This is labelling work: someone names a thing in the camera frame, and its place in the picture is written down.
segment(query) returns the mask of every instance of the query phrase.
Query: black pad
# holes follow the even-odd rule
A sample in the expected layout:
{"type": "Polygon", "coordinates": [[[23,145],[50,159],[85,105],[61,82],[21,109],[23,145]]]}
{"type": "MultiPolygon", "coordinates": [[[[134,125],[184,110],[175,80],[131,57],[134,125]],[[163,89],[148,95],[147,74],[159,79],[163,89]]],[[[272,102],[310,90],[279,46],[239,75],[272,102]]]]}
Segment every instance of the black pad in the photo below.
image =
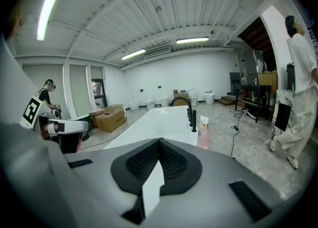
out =
{"type": "Polygon", "coordinates": [[[285,131],[292,107],[283,103],[278,104],[278,112],[275,121],[275,127],[285,131]]]}
{"type": "Polygon", "coordinates": [[[158,160],[165,182],[160,195],[185,193],[202,174],[202,164],[196,156],[159,138],[117,157],[111,164],[111,175],[121,190],[141,195],[158,160]]]}
{"type": "Polygon", "coordinates": [[[84,165],[87,165],[90,163],[93,163],[93,161],[86,158],[86,159],[79,160],[79,161],[68,162],[68,165],[71,169],[73,169],[73,168],[81,167],[81,166],[84,166],[84,165]]]}
{"type": "Polygon", "coordinates": [[[254,222],[263,219],[271,213],[270,209],[243,181],[231,183],[229,186],[254,222]]]}

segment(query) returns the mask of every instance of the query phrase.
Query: window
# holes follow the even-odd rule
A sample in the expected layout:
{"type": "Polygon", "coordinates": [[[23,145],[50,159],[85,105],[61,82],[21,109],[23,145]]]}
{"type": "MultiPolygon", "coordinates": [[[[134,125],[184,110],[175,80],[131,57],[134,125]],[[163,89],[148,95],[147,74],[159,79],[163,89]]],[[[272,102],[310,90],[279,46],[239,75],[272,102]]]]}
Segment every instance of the window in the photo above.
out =
{"type": "Polygon", "coordinates": [[[97,107],[107,107],[103,79],[91,79],[91,87],[93,89],[95,104],[97,107]]]}

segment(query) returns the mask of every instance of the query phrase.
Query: black shelf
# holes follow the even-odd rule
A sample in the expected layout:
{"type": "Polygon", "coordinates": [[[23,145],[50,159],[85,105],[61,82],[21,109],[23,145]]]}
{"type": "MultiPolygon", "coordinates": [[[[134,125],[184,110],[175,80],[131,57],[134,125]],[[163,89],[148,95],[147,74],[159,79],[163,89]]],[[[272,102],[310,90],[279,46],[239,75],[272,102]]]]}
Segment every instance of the black shelf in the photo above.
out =
{"type": "MultiPolygon", "coordinates": [[[[247,104],[250,104],[250,105],[253,105],[253,106],[258,106],[258,104],[255,103],[255,102],[249,102],[249,101],[245,101],[245,100],[238,100],[238,102],[247,103],[247,104]]],[[[263,108],[263,107],[266,107],[266,108],[267,108],[267,105],[262,105],[262,104],[261,104],[259,107],[260,107],[260,108],[263,108]]]]}
{"type": "Polygon", "coordinates": [[[248,105],[252,105],[252,106],[257,107],[255,123],[257,123],[258,114],[259,114],[259,109],[260,108],[266,108],[267,109],[267,118],[269,117],[269,100],[270,100],[271,86],[269,86],[269,85],[260,86],[260,85],[249,85],[249,84],[244,84],[244,85],[235,84],[234,85],[234,90],[236,91],[235,111],[237,110],[238,102],[242,102],[242,103],[246,103],[248,105]],[[239,90],[256,91],[258,93],[258,101],[257,101],[257,103],[256,102],[249,102],[249,101],[245,101],[245,100],[238,100],[239,90]],[[263,104],[260,103],[260,98],[259,97],[260,97],[260,92],[261,91],[268,92],[267,105],[263,105],[263,104]]]}

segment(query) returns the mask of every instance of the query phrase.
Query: soap bottle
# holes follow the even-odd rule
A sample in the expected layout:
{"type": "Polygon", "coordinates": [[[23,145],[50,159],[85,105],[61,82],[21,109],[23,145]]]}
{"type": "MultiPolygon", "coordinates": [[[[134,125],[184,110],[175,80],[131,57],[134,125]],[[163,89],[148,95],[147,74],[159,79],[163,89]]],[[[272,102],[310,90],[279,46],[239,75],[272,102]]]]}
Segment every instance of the soap bottle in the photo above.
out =
{"type": "Polygon", "coordinates": [[[209,118],[200,116],[200,128],[198,130],[198,141],[197,146],[199,148],[208,149],[210,141],[210,128],[209,128],[209,118]]]}

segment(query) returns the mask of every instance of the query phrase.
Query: fluorescent light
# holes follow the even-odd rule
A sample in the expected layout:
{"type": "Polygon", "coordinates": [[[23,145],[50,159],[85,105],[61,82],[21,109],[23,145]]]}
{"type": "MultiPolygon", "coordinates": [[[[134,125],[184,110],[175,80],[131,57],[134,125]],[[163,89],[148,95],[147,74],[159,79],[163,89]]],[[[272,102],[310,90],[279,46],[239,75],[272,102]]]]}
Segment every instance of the fluorescent light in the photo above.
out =
{"type": "Polygon", "coordinates": [[[38,41],[44,40],[46,26],[48,24],[48,20],[49,20],[50,13],[52,11],[54,3],[55,3],[55,0],[44,1],[41,15],[40,15],[39,25],[38,25],[38,35],[36,37],[36,40],[38,41]]]}
{"type": "Polygon", "coordinates": [[[139,50],[139,51],[136,51],[136,52],[134,52],[134,53],[132,53],[132,54],[129,54],[129,55],[127,55],[127,56],[124,56],[124,57],[122,57],[121,59],[122,59],[122,60],[129,59],[129,58],[131,58],[131,57],[133,57],[133,56],[139,55],[139,54],[144,53],[144,52],[146,52],[146,51],[145,51],[145,50],[139,50]]]}
{"type": "Polygon", "coordinates": [[[209,40],[209,37],[196,37],[196,38],[188,38],[188,39],[179,39],[179,40],[177,40],[177,44],[203,42],[203,41],[208,41],[208,40],[209,40]]]}

